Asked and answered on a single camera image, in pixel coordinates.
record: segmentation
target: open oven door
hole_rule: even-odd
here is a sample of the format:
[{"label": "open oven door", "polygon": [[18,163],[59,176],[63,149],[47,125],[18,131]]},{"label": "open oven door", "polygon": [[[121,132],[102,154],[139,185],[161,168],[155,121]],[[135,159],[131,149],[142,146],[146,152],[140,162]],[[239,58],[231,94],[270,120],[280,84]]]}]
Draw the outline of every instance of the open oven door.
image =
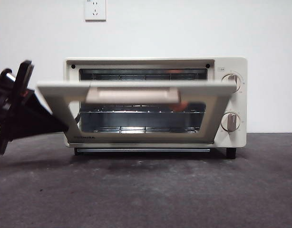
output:
[{"label": "open oven door", "polygon": [[[69,126],[68,131],[65,132],[69,146],[100,147],[101,144],[102,146],[108,144],[111,147],[118,147],[129,144],[140,146],[147,143],[213,143],[228,101],[236,91],[236,84],[234,81],[43,82],[38,83],[38,89],[47,101],[53,115]],[[177,103],[203,104],[206,107],[202,112],[200,126],[197,129],[174,131],[169,128],[164,131],[164,128],[155,128],[156,125],[154,125],[155,116],[162,117],[163,112],[158,111],[156,115],[150,111],[140,112],[145,104],[158,107]],[[127,112],[126,110],[119,112],[112,110],[103,116],[105,112],[102,110],[93,112],[82,108],[92,105],[98,107],[100,104],[115,105],[115,107],[117,104],[122,104],[122,107],[137,105],[141,110],[127,110]],[[136,131],[127,131],[124,126],[122,130],[122,126],[117,126],[120,128],[115,131],[112,130],[112,126],[103,124],[102,126],[106,127],[105,130],[98,125],[92,130],[84,130],[96,123],[105,123],[105,120],[111,116],[114,119],[124,119],[128,123],[128,119],[134,119],[134,115],[138,116],[138,113],[141,113],[139,115],[141,121],[153,118],[152,121],[147,122],[152,126],[148,128],[144,124],[142,126],[140,124]],[[190,112],[184,111],[182,114],[193,115],[191,110]],[[77,122],[80,115],[85,115],[85,118],[92,116],[93,119],[86,126],[86,121],[85,123]],[[173,115],[179,115],[179,112],[175,110],[166,114],[171,118]],[[178,128],[179,124],[193,121],[186,121],[180,116],[173,122]]]}]

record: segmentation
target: wall outlet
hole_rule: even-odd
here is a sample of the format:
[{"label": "wall outlet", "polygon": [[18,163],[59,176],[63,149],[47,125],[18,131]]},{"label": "wall outlet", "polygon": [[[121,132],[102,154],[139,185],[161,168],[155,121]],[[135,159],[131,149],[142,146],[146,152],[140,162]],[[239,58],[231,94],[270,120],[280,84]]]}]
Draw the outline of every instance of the wall outlet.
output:
[{"label": "wall outlet", "polygon": [[85,20],[106,20],[106,0],[85,0]]}]

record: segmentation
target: toaster oven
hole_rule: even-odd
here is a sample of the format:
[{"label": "toaster oven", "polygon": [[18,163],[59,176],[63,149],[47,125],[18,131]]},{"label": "toaster oven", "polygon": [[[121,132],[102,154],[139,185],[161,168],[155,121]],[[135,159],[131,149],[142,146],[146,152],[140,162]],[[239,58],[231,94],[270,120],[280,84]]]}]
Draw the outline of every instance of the toaster oven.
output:
[{"label": "toaster oven", "polygon": [[206,152],[246,144],[247,61],[240,57],[68,58],[38,89],[75,154]]}]

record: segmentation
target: timer knob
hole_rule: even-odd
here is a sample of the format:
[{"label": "timer knob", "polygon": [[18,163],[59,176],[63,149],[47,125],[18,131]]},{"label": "timer knob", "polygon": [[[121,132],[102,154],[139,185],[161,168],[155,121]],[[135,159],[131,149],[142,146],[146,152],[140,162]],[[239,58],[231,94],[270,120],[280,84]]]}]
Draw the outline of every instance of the timer knob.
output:
[{"label": "timer knob", "polygon": [[236,82],[236,92],[240,89],[240,86],[241,86],[241,80],[240,80],[240,77],[235,74],[235,73],[229,73],[227,75],[225,75],[223,78],[222,78],[222,81],[226,81],[226,80],[234,80]]},{"label": "timer knob", "polygon": [[225,113],[221,120],[221,126],[228,132],[234,132],[239,128],[240,119],[235,113]]}]

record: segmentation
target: concrete floor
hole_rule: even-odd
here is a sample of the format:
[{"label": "concrete floor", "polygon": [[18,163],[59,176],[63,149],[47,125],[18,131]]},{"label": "concrete floor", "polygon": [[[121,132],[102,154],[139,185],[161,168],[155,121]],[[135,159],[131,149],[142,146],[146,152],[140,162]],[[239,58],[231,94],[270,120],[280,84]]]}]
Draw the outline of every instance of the concrete floor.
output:
[{"label": "concrete floor", "polygon": [[292,133],[223,153],[73,156],[61,134],[16,140],[0,157],[0,228],[292,228]]}]

